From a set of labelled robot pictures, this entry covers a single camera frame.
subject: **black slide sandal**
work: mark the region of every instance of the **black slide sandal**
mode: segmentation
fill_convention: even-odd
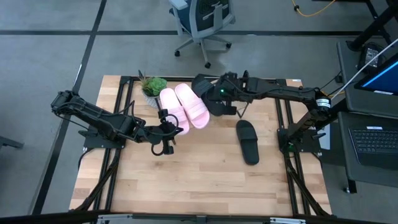
[[[249,121],[240,120],[236,123],[236,134],[241,145],[243,159],[248,165],[256,165],[259,158],[257,134]]]
[[[223,114],[235,115],[236,107],[227,107],[221,101],[210,101],[206,97],[206,93],[214,90],[214,85],[205,78],[205,75],[197,75],[191,83],[191,89],[200,97],[206,105],[208,111],[214,116],[221,116]]]

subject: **chair base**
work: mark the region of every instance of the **chair base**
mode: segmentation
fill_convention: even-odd
[[[20,142],[0,136],[0,148],[2,146],[11,146],[11,147],[20,149],[20,148],[24,147],[24,143],[20,143]]]
[[[232,46],[232,43],[222,39],[221,37],[217,37],[217,36],[209,36],[209,37],[205,37],[204,39],[200,39],[199,44],[201,47],[201,51],[203,52],[203,57],[205,58],[205,68],[210,68],[211,67],[211,63],[208,61],[208,57],[207,57],[207,51],[206,51],[206,47],[205,47],[205,40],[214,40],[217,42],[221,42],[221,43],[225,43],[226,44],[226,48],[230,49]],[[182,43],[179,47],[177,47],[174,51],[174,56],[179,57],[180,56],[180,50],[183,49],[184,47],[191,45],[192,43],[194,43],[193,38],[189,38],[188,40],[186,40],[184,43]]]

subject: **black desk leg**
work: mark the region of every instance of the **black desk leg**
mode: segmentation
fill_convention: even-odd
[[[24,146],[24,144],[0,136],[0,147],[1,146],[11,146],[14,148],[22,148]]]
[[[360,50],[374,34],[386,25],[398,12],[398,1],[393,1],[391,5],[374,22],[362,32],[354,41],[348,44],[351,50]]]
[[[353,180],[347,179],[348,180],[348,187],[344,189],[344,192],[349,193],[349,194],[356,194],[356,183]]]

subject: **floor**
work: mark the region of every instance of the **floor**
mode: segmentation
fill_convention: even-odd
[[[187,37],[169,32],[175,27],[167,0],[102,2],[105,9],[96,26],[101,0],[0,0],[0,135],[25,143],[23,149],[0,150],[0,217],[30,213],[60,125],[50,104],[58,91],[72,88],[78,73],[84,75],[80,95],[90,102],[96,101],[103,75],[137,75],[139,69],[148,75],[192,77],[249,70],[254,77],[299,78],[306,86],[322,86],[340,71],[336,42],[354,36],[317,32],[362,31],[373,20],[365,3],[338,2],[319,16],[304,18],[290,1],[233,0],[237,19],[226,30],[240,32],[223,35],[233,43],[228,52],[209,45],[214,50],[208,70],[197,46],[182,50],[179,58],[173,56]],[[308,14],[326,4],[297,2]],[[385,1],[372,3],[379,14],[387,7]],[[386,26],[393,39],[398,37],[397,25],[391,20]],[[86,31],[92,29],[135,32],[90,38]],[[373,41],[386,45],[380,37]],[[337,87],[332,82],[325,91]],[[44,213],[68,210],[84,141],[78,130],[69,125]],[[398,219],[398,189],[358,183],[359,193],[348,195],[341,190],[346,184],[344,168],[325,165],[323,170],[333,214],[387,223]]]

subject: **black table leg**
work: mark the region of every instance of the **black table leg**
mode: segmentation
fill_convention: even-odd
[[[0,148],[2,146],[11,146],[14,148],[22,148],[24,146],[24,144],[0,136]]]
[[[347,179],[348,180],[348,187],[344,189],[344,192],[349,193],[349,194],[356,194],[356,183],[353,180]]]

